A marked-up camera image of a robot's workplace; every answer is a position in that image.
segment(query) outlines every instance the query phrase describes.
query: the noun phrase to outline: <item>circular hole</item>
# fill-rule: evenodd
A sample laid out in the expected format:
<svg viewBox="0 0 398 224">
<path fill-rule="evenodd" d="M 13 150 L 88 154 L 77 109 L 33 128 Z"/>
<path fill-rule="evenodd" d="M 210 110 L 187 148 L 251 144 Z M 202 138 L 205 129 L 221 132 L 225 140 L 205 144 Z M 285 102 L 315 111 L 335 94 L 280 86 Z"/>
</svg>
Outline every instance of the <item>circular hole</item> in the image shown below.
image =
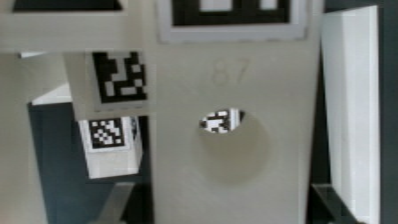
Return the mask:
<svg viewBox="0 0 398 224">
<path fill-rule="evenodd" d="M 244 118 L 246 112 L 241 109 L 223 109 L 202 119 L 200 127 L 214 134 L 228 134 L 239 128 Z"/>
</svg>

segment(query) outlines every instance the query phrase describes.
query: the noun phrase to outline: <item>black frame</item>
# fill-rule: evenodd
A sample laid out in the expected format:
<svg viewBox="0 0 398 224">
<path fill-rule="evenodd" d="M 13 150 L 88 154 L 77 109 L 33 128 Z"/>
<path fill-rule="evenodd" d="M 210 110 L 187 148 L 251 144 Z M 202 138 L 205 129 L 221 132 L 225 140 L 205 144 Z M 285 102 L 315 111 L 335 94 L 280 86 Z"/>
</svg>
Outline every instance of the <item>black frame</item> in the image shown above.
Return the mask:
<svg viewBox="0 0 398 224">
<path fill-rule="evenodd" d="M 17 0 L 15 12 L 122 11 L 118 0 Z"/>
<path fill-rule="evenodd" d="M 262 10 L 260 0 L 232 0 L 234 10 L 230 12 L 203 12 L 202 0 L 173 1 L 173 25 L 241 25 L 290 23 L 292 0 L 280 1 L 280 9 Z"/>
</svg>

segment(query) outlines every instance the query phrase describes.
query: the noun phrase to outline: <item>white wall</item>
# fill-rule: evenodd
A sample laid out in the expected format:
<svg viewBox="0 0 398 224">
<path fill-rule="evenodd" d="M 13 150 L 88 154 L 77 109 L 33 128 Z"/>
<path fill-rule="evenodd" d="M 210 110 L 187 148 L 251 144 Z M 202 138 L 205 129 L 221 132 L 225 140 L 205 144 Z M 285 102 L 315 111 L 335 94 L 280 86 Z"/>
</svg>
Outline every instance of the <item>white wall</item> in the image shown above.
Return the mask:
<svg viewBox="0 0 398 224">
<path fill-rule="evenodd" d="M 0 54 L 0 223 L 47 223 L 27 102 L 65 82 L 59 54 Z"/>
</svg>

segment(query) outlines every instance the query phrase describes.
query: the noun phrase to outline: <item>printed number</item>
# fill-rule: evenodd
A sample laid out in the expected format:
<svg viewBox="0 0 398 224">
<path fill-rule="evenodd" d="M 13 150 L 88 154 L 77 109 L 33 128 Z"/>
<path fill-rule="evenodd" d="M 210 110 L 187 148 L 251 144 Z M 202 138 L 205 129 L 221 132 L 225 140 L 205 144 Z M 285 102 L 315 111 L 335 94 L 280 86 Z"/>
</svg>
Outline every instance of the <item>printed number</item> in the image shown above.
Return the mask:
<svg viewBox="0 0 398 224">
<path fill-rule="evenodd" d="M 244 81 L 244 77 L 248 74 L 248 69 L 251 66 L 251 60 L 250 59 L 237 59 L 232 61 L 237 66 L 228 66 L 230 63 L 226 60 L 216 61 L 214 65 L 214 83 L 219 86 L 225 86 L 228 84 L 241 84 Z"/>
</svg>

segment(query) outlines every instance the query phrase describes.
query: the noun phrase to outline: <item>white board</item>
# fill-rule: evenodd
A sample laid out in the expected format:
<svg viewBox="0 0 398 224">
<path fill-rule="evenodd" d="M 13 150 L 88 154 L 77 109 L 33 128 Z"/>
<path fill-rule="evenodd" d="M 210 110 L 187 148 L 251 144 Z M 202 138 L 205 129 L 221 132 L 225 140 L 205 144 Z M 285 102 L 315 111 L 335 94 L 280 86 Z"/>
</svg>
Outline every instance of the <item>white board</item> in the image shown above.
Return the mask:
<svg viewBox="0 0 398 224">
<path fill-rule="evenodd" d="M 322 33 L 333 185 L 367 224 L 381 223 L 377 12 L 329 13 Z"/>
</svg>

